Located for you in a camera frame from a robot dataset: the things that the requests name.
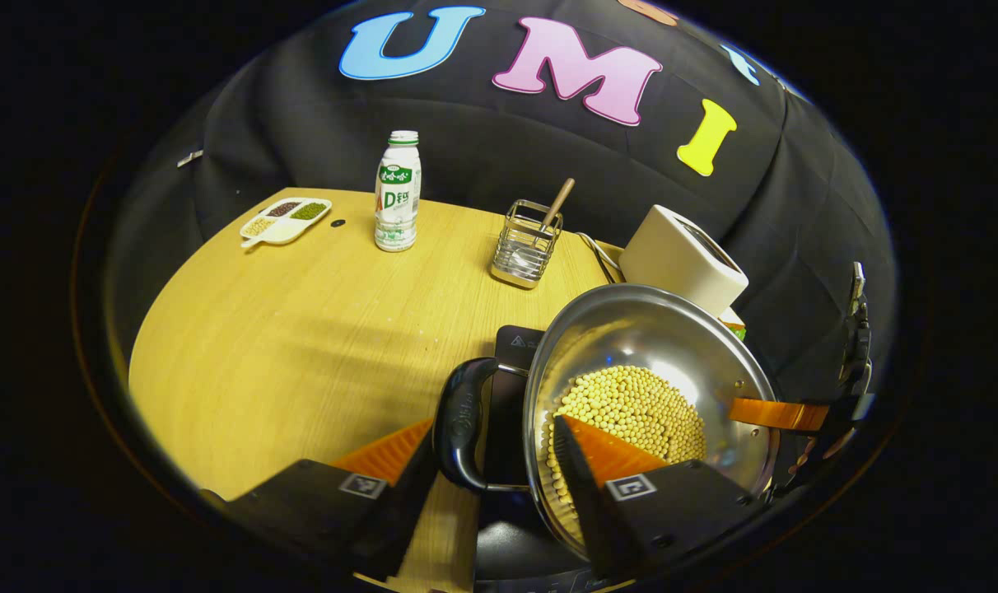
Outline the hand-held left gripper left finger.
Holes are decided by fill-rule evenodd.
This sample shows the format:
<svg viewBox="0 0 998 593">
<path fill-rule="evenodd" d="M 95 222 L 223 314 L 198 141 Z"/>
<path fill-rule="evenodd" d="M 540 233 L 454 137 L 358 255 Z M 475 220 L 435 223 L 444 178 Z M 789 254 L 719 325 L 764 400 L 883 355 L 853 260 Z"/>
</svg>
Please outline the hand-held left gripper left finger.
<svg viewBox="0 0 998 593">
<path fill-rule="evenodd" d="M 203 496 L 301 562 L 386 581 L 400 571 L 436 480 L 432 425 L 424 419 L 330 463 L 298 460 L 233 499 Z"/>
</svg>

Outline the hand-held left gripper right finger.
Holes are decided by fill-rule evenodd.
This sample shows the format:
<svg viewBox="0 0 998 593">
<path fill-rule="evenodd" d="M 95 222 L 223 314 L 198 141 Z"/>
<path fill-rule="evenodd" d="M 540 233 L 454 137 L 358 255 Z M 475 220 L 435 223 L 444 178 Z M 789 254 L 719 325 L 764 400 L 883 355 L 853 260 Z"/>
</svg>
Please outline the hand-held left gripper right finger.
<svg viewBox="0 0 998 593">
<path fill-rule="evenodd" d="M 554 451 L 597 577 L 650 577 L 696 559 L 760 513 L 706 463 L 668 465 L 567 414 L 555 417 Z"/>
</svg>

